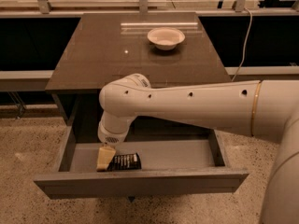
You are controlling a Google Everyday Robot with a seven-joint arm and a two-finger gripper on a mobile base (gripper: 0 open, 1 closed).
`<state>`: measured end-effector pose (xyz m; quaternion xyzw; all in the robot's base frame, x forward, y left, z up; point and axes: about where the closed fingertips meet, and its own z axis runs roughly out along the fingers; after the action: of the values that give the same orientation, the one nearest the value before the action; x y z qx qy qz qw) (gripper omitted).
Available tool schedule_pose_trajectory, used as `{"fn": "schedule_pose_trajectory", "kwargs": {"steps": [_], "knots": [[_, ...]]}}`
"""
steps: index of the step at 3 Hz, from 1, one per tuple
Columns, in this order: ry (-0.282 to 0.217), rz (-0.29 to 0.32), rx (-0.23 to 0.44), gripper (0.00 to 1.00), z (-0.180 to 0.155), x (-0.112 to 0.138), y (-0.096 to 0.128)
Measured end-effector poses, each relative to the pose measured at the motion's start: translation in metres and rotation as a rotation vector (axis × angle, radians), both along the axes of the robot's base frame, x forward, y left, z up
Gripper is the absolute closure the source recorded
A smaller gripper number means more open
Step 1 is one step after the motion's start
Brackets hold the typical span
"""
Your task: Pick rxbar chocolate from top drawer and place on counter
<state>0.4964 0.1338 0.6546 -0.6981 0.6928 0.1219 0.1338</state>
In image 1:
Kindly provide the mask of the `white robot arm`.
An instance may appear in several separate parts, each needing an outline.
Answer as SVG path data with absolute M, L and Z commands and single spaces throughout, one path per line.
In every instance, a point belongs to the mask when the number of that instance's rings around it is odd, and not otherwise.
M 299 81 L 254 80 L 154 89 L 141 74 L 106 84 L 99 94 L 101 142 L 124 141 L 138 116 L 254 136 L 280 144 L 267 184 L 261 224 L 299 224 Z

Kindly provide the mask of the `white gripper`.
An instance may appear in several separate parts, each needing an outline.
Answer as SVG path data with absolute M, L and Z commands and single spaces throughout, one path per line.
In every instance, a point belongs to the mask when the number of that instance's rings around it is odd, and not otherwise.
M 108 168 L 109 164 L 116 154 L 116 149 L 112 146 L 122 143 L 125 140 L 127 134 L 127 131 L 121 133 L 109 132 L 102 125 L 102 123 L 99 123 L 97 135 L 99 140 L 105 145 L 99 147 L 96 163 L 97 172 L 105 171 Z

